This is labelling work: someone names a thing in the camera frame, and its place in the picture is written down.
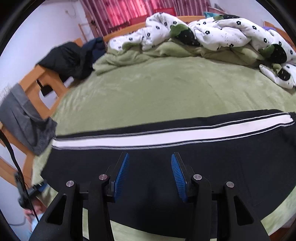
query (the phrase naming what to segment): wooden bed frame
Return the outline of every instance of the wooden bed frame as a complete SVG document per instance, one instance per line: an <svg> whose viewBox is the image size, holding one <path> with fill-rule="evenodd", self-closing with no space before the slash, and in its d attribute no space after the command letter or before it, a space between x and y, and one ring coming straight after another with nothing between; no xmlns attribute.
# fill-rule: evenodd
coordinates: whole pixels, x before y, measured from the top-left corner
<svg viewBox="0 0 296 241"><path fill-rule="evenodd" d="M195 20L204 19L205 17L204 16L181 16L178 18L183 22L192 22ZM143 27L145 27L145 22L128 26L117 32L104 36L104 41L105 43L107 43L110 39L116 36L131 33ZM74 42L79 46L83 45L83 42L81 39L76 39ZM46 107L46 105L42 102L42 100L39 97L40 86L36 81L37 79L40 81L42 85L50 85L54 90L54 92L57 94L57 99L50 109ZM36 110L38 111L38 113L42 118L47 118L53 114L61 98L68 91L68 88L64 86L61 79L59 78L59 75L56 72L43 68L39 65L35 66L19 82L19 84L21 85L21 87L27 94L28 98L32 102L33 106L36 108ZM31 186L32 164L33 164L33 159L35 157L35 154L32 153L30 150L28 150L28 148L25 147L22 143L20 143L1 123L0 123L0 128L8 138L9 142L15 145L18 149L20 149L26 155L26 159L25 159L22 171L24 174L26 184L28 186ZM0 176L14 186L16 186L15 180L14 180L15 172L17 172L17 170L13 166L11 166L6 161L0 158Z"/></svg>
<svg viewBox="0 0 296 241"><path fill-rule="evenodd" d="M281 30L280 28L277 28L273 24L266 22L266 21L264 21L264 26L274 28L287 41L287 43L296 51L295 44L293 43L292 39L289 37L289 35L284 30Z"/></svg>

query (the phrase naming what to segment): black cable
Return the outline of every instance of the black cable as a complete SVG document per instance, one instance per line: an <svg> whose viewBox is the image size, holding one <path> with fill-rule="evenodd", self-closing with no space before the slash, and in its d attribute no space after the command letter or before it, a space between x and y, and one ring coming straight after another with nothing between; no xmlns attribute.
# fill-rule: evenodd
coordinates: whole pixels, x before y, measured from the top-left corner
<svg viewBox="0 0 296 241"><path fill-rule="evenodd" d="M26 217L24 217L24 221L22 223L17 223L17 224L8 224L9 226L14 226L14 227L20 227L20 226L23 226L25 225L26 223Z"/></svg>
<svg viewBox="0 0 296 241"><path fill-rule="evenodd" d="M33 207L33 204L32 204L32 202L31 202L30 196L29 196L28 191L27 191L26 186L25 186L25 180L24 180L24 175L22 174L22 170L21 170L19 164L17 163L17 161L16 161L16 159L15 159L15 153L13 152L13 149L12 149L12 147L11 147L11 144L9 143L8 139L6 138L6 136L4 135L4 133L2 132L1 129L0 129L0 139L4 142L6 148L7 148L8 151L9 151L9 154L10 154L10 156L11 156L11 159L12 159L13 163L15 164L15 167L17 168L17 171L18 171L19 174L20 174L23 189L24 189L25 192L26 192L27 198L28 198L29 203L30 203L30 206L31 206L31 208L32 208L32 210L33 210L33 212L34 212L34 215L35 215L35 217L36 217L36 219L37 219L37 222L39 222L38 216L37 216L37 214L36 214L36 211L35 211L35 209L34 209L34 207Z"/></svg>

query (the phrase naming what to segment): wooden headboard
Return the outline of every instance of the wooden headboard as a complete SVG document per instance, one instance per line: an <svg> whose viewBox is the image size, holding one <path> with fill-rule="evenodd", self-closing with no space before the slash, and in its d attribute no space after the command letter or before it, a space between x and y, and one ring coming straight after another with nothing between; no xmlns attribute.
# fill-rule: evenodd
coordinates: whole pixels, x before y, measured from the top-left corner
<svg viewBox="0 0 296 241"><path fill-rule="evenodd" d="M295 44L293 43L289 35L284 30L281 30L280 28L277 28L273 24L266 21L264 21L264 26L274 28L287 41L287 43L296 51Z"/></svg>
<svg viewBox="0 0 296 241"><path fill-rule="evenodd" d="M200 19L204 19L205 16L179 16L177 18L180 19L181 21L185 22L185 23L190 23L192 21L197 21L197 20L200 20ZM144 28L144 27L145 27L145 22L137 23L137 24L128 26L126 28L123 28L123 29L118 30L118 31L116 31L114 33L111 33L111 34L108 34L108 35L104 36L104 42L107 43L110 39L113 39L113 38L121 36L121 35L132 33L134 31L137 31L138 29Z"/></svg>

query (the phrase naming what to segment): white stripe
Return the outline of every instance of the white stripe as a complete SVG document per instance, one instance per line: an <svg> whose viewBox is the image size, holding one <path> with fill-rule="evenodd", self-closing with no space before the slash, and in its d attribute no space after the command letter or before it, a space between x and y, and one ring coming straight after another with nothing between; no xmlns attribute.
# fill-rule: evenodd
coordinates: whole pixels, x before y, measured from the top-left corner
<svg viewBox="0 0 296 241"><path fill-rule="evenodd" d="M138 147L102 147L102 146L95 146L95 147L66 147L66 148L59 148L59 147L55 147L53 146L54 149L56 150L97 150L97 149L102 149L102 150L143 150L143 149L156 149L156 148L165 148L165 147L175 147L175 146L182 146L182 145L188 145L188 144L197 144L197 143L205 143L205 142L219 142L219 141L228 141L228 140L234 140L234 139L240 139L240 138L244 138L244 137L250 137L250 136L254 136L254 135L258 135L261 133L265 133L268 131L271 131L275 128L278 127L287 127L287 126L291 126L294 125L295 122L292 122L290 124L279 124L277 126L274 126L273 128L270 129L266 129L264 131L261 132L255 132L252 134L248 134L248 135L243 135L243 136L236 136L236 137L227 137L227 138L223 138L223 139L212 139L212 140L195 140L195 141L187 141L187 142L178 142L178 143L173 143L173 144L164 144L164 145L157 145L157 146L138 146Z"/></svg>
<svg viewBox="0 0 296 241"><path fill-rule="evenodd" d="M227 121L227 122L223 122L223 123L219 123L219 124L211 125L211 126L177 127L177 128L169 128L169 129L162 129L162 130L156 130L156 131L142 131L142 132L123 133L123 134L104 134L104 135L99 135L99 136L82 136L82 137L66 137L66 138L54 137L54 139L58 140L58 141L78 140L78 139L101 138L101 137L137 136L137 135L153 134L153 133L168 132L168 131L185 131L185 130L192 130L192 129L206 129L206 128L218 127L218 126L222 126L222 125L226 125L226 124L230 124L230 123L243 122L243 121L249 121L249 120L259 119L259 118L263 118L263 117L273 116L273 115L284 115L284 114L288 114L288 113L280 112L280 113L274 113L274 114L269 114L269 115L256 116L256 117L247 118L247 119L232 120L232 121Z"/></svg>
<svg viewBox="0 0 296 241"><path fill-rule="evenodd" d="M185 131L171 131L164 133L146 134L138 136L104 137L82 140L53 140L52 146L57 148L79 147L137 147L155 146L178 142L188 142L205 139L226 138L264 130L279 124L293 122L289 114L273 116L261 120L253 120L239 124L221 126L213 129L197 129Z"/></svg>

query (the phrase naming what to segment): pillow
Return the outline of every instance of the pillow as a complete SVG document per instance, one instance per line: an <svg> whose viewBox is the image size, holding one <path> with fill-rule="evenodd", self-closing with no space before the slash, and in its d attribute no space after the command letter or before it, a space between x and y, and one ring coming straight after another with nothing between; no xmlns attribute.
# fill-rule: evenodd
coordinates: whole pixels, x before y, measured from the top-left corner
<svg viewBox="0 0 296 241"><path fill-rule="evenodd" d="M274 30L274 31L276 31L276 29L275 28L273 28L273 27L267 27L267 26L263 26L263 28L265 29L265 30L270 30L270 29L272 29L272 30Z"/></svg>
<svg viewBox="0 0 296 241"><path fill-rule="evenodd" d="M220 13L213 13L213 12L203 12L203 13L205 18L211 18L211 17L220 15Z"/></svg>

